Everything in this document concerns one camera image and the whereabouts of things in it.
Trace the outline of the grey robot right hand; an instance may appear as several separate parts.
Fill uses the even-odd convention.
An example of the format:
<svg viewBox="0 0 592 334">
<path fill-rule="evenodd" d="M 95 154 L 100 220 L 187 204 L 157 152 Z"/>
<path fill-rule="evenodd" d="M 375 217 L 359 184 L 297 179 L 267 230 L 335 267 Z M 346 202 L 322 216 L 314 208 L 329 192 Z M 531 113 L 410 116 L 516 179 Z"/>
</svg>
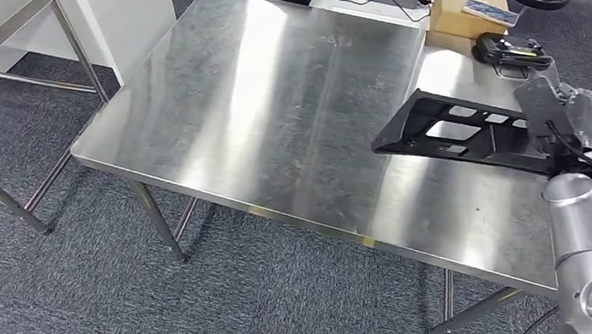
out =
<svg viewBox="0 0 592 334">
<path fill-rule="evenodd" d="M 583 151 L 592 151 L 592 91 L 565 82 L 557 85 L 560 101 L 556 131 L 567 140 L 576 140 Z"/>
</svg>

